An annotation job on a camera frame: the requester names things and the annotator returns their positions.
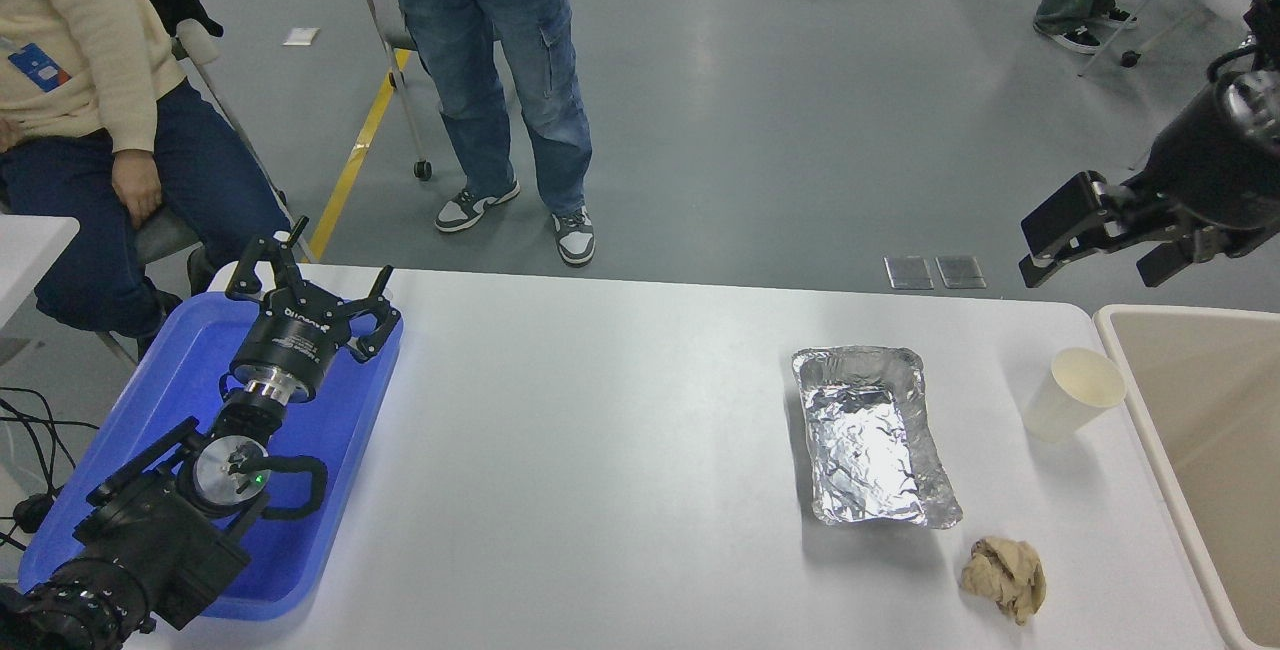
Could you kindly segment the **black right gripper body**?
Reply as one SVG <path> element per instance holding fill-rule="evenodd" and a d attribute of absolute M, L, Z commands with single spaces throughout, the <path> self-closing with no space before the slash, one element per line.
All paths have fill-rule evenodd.
<path fill-rule="evenodd" d="M 1219 79 L 1157 136 L 1138 189 L 1225 229 L 1261 229 L 1277 221 L 1277 81 Z"/>

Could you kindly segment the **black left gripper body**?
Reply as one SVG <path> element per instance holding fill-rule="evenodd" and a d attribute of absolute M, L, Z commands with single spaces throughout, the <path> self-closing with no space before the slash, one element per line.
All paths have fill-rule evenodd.
<path fill-rule="evenodd" d="M 230 375 L 244 386 L 274 386 L 276 400 L 314 400 L 340 345 L 352 337 L 349 319 L 335 308 L 320 317 L 287 302 L 260 305 L 248 335 L 230 362 Z"/>

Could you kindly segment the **seated person's left hand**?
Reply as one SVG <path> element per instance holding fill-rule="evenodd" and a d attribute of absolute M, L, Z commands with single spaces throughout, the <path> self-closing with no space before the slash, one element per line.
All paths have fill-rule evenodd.
<path fill-rule="evenodd" d="M 141 148 L 124 148 L 113 154 L 111 189 L 125 209 L 133 229 L 141 229 L 164 203 L 154 154 Z"/>

